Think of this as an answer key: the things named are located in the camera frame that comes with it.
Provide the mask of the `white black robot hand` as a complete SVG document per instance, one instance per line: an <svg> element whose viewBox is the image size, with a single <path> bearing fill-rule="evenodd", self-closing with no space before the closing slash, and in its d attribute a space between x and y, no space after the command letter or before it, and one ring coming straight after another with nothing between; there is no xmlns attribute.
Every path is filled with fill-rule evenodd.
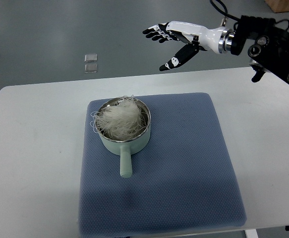
<svg viewBox="0 0 289 238"><path fill-rule="evenodd" d="M208 29L205 26L171 21L151 26L143 31L146 38L159 43L166 41L181 41L184 46L164 65L160 71L181 67L191 60L199 51L212 50L217 54L224 54L230 50L234 33L231 29L220 26Z"/></svg>

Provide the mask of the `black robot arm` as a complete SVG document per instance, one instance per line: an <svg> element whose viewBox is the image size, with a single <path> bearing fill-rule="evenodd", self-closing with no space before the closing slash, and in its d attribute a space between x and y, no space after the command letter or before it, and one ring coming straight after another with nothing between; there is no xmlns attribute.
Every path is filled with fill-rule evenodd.
<svg viewBox="0 0 289 238"><path fill-rule="evenodd" d="M254 62L251 66L255 70L254 83L269 71L289 85L289 32L277 27L278 23L273 18L243 15L234 25L232 55L240 55L246 40L254 40L247 51Z"/></svg>

